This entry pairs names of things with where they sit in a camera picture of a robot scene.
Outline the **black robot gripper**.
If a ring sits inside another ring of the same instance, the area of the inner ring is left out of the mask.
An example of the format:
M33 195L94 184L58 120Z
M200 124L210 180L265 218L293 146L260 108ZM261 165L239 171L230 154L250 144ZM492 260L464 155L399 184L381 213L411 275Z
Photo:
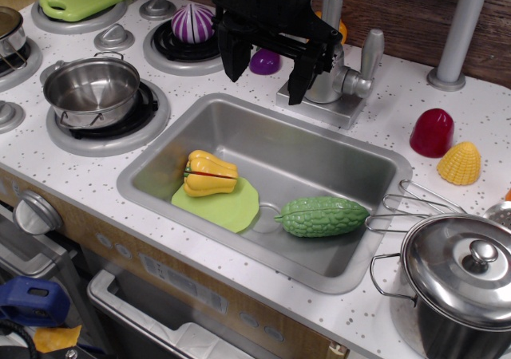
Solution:
M294 61L289 105L302 102L318 73L331 70L340 32L316 16L311 0L212 0L224 72L236 82L248 67L252 46Z

